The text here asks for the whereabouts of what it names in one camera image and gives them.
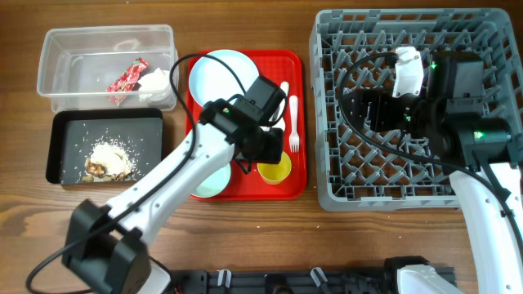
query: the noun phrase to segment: clear plastic container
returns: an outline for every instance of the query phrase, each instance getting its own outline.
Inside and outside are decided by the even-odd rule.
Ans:
[[[157,91],[111,92],[107,88],[132,62],[143,58],[149,68],[169,70],[178,56],[170,26],[129,25],[52,29],[43,43],[37,92],[51,99],[54,112],[76,109],[156,107],[170,110],[176,98],[169,86]],[[175,72],[175,84],[178,71]],[[127,95],[117,106],[110,96]],[[140,101],[140,94],[153,94]]]

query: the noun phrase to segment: light green bowl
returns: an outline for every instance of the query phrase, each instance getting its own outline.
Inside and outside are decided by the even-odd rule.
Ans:
[[[230,164],[214,172],[210,177],[203,181],[193,192],[193,195],[200,198],[210,198],[223,191],[230,180]]]

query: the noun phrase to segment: red tray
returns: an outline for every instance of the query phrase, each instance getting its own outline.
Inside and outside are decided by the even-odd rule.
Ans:
[[[298,197],[306,187],[307,163],[305,144],[305,105],[303,100],[303,72],[302,61],[289,50],[239,50],[248,56],[257,66],[260,74],[269,78],[272,82],[280,85],[287,81],[290,85],[288,95],[296,95],[298,98],[297,132],[300,135],[300,149],[298,153],[291,153],[288,146],[288,137],[291,134],[291,118],[287,108],[284,115],[284,151],[291,158],[293,169],[290,175],[278,185],[269,185],[257,171],[257,165],[253,164],[253,171],[245,175],[239,167],[231,163],[230,182],[218,195],[211,198],[192,198],[204,201],[222,200],[289,200]],[[193,58],[189,63],[189,71],[199,58]],[[187,106],[194,116],[199,118],[202,108],[194,102],[190,91],[187,91]],[[190,131],[189,119],[186,120],[186,134]]]

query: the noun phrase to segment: robotic hand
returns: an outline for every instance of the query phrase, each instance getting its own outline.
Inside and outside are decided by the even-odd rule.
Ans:
[[[173,65],[171,77],[180,62],[194,56],[201,55],[179,59]],[[373,131],[401,128],[413,136],[429,137],[431,150],[452,163],[413,155],[409,158],[454,171],[450,183],[462,204],[481,292],[523,292],[519,233],[523,212],[517,180],[520,174],[507,164],[519,162],[519,154],[515,151],[511,128],[504,120],[481,118],[477,106],[481,103],[481,85],[478,92],[475,75],[470,74],[471,83],[460,80],[469,73],[469,69],[461,67],[477,60],[474,56],[461,54],[434,56],[437,63],[432,67],[428,91],[421,93],[423,71],[419,52],[403,47],[397,53],[356,61],[343,77],[342,85],[351,71],[363,62],[391,56],[399,57],[394,91],[345,93],[339,104],[346,124],[367,143],[405,157],[408,154],[362,135],[352,123],[361,128],[368,118]],[[189,114],[173,84],[172,89]],[[32,280],[39,270],[60,255],[63,255],[62,263],[96,293],[156,294],[165,291],[170,282],[168,269],[149,257],[147,247],[167,218],[202,181],[231,160],[240,158],[249,166],[252,162],[279,161],[283,133],[279,129],[264,132],[260,126],[269,124],[269,118],[285,94],[263,77],[244,94],[233,105],[225,100],[207,103],[198,124],[190,117],[191,133],[133,187],[103,207],[97,207],[89,200],[81,203],[71,217],[66,246],[29,275],[26,281],[29,291],[41,293],[33,290]],[[491,163],[500,165],[491,167]],[[476,172],[482,168],[485,174],[481,177],[464,167]],[[112,236],[113,230],[122,237]],[[390,280],[391,287],[400,293],[459,292],[439,278],[429,265],[398,266]]]

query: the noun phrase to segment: white fork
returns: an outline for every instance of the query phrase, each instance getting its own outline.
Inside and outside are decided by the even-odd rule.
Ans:
[[[288,103],[291,107],[291,125],[293,126],[291,136],[288,138],[288,144],[291,147],[291,152],[296,153],[300,150],[300,136],[297,134],[297,97],[292,95],[288,99]]]

